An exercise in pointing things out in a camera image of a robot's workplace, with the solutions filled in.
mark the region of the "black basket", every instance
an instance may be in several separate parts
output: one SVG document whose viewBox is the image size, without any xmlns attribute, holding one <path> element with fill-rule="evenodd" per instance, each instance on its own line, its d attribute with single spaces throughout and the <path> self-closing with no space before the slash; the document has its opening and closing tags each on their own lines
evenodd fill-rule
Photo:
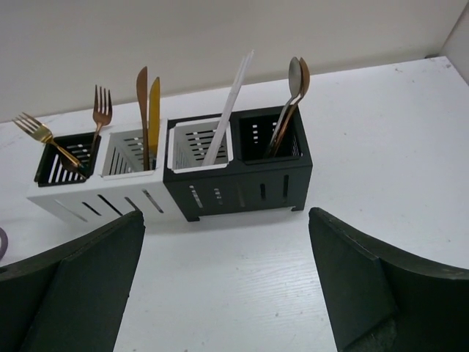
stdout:
<svg viewBox="0 0 469 352">
<path fill-rule="evenodd" d="M 163 182 L 188 221 L 243 211 L 304 209 L 313 163 L 298 109 L 276 157 L 262 158 L 281 110 L 278 106 L 232 113 L 233 160 L 221 169 L 185 173 L 168 168 L 169 131 L 179 122 L 220 115 L 168 121 Z M 210 143 L 203 144 L 206 151 Z"/>
<path fill-rule="evenodd" d="M 83 133 L 54 138 L 59 146 L 66 149 L 86 167 L 86 178 L 76 172 L 68 172 L 63 169 L 59 157 L 61 153 L 53 145 L 47 144 L 34 177 L 37 185 L 46 187 L 86 182 L 86 179 L 93 175 L 95 170 L 96 155 L 101 141 L 101 137 L 98 136 L 95 151 L 93 155 L 90 155 L 93 136 L 94 133 Z"/>
</svg>

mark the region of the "tabletop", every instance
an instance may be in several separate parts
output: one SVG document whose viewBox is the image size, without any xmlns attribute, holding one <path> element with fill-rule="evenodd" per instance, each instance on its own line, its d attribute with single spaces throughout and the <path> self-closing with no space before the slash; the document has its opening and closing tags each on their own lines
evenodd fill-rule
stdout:
<svg viewBox="0 0 469 352">
<path fill-rule="evenodd" d="M 164 98 L 161 116 L 220 113 L 228 92 Z M 285 80 L 252 84 L 235 110 L 288 97 Z M 130 108 L 117 106 L 113 123 L 139 121 Z M 447 58 L 312 76 L 300 110 L 314 162 L 306 209 L 149 226 L 115 351 L 335 351 L 309 240 L 314 206 L 469 269 L 469 87 Z M 95 128 L 90 111 L 42 120 L 57 134 Z M 0 227 L 10 238 L 2 265 L 85 233 L 26 199 L 41 152 L 0 125 Z"/>
</svg>

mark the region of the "purple object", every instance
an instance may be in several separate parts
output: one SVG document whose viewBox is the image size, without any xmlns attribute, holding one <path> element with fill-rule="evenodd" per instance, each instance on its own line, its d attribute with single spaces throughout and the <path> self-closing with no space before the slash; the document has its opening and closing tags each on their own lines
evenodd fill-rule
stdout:
<svg viewBox="0 0 469 352">
<path fill-rule="evenodd" d="M 5 231 L 3 231 L 3 229 L 0 227 L 0 260 L 5 255 L 5 252 L 7 251 L 7 248 L 8 248 L 7 233 Z"/>
</svg>

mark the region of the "cutlery holder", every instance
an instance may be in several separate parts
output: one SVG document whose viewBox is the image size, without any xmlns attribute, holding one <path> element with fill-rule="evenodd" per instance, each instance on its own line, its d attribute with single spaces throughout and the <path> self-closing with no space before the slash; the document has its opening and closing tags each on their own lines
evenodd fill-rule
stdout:
<svg viewBox="0 0 469 352">
<path fill-rule="evenodd" d="M 141 124 L 110 126 L 101 132 L 95 172 L 86 182 L 59 183 L 54 187 L 35 183 L 28 190 L 28 199 L 60 219 L 82 226 L 105 224 L 134 210 L 144 214 L 145 222 L 183 220 L 163 184 L 160 167 L 164 162 L 166 123 L 167 120 L 160 121 L 160 152 L 154 170 L 143 171 Z"/>
<path fill-rule="evenodd" d="M 93 175 L 95 170 L 96 155 L 101 140 L 101 137 L 97 138 L 95 152 L 93 155 L 90 155 L 93 136 L 93 133 L 82 133 L 56 137 L 54 139 L 58 145 L 75 156 L 81 163 L 88 166 L 88 175 Z M 86 178 L 83 178 L 76 172 L 68 172 L 62 168 L 60 155 L 61 153 L 53 145 L 46 144 L 44 146 L 43 156 L 34 177 L 34 181 L 37 182 L 39 187 L 86 182 Z"/>
<path fill-rule="evenodd" d="M 219 115 L 170 120 L 163 182 L 188 221 L 304 209 L 313 163 L 298 109 L 275 158 L 263 159 L 282 107 L 232 113 L 215 165 L 202 166 Z"/>
</svg>

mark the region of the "white straw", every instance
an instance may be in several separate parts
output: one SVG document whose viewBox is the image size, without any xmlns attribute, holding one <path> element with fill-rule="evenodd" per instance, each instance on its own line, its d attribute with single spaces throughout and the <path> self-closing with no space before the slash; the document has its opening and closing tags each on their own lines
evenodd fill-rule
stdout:
<svg viewBox="0 0 469 352">
<path fill-rule="evenodd" d="M 232 88 L 228 94 L 228 98 L 226 99 L 225 107 L 221 114 L 221 118 L 220 118 L 220 122 L 218 123 L 217 130 L 215 132 L 215 135 L 213 136 L 212 142 L 210 143 L 210 146 L 208 148 L 207 154 L 205 155 L 204 161 L 202 162 L 202 166 L 209 166 L 215 163 L 218 150 L 220 149 L 221 141 L 223 140 L 225 131 L 228 128 L 229 118 L 231 117 L 233 107 L 235 106 L 237 96 L 240 93 L 246 71 L 248 70 L 249 65 L 251 64 L 251 60 L 253 56 L 254 56 L 254 50 L 252 50 L 247 56 L 243 57 L 243 60 L 237 72 L 236 78 L 234 79 Z"/>
</svg>

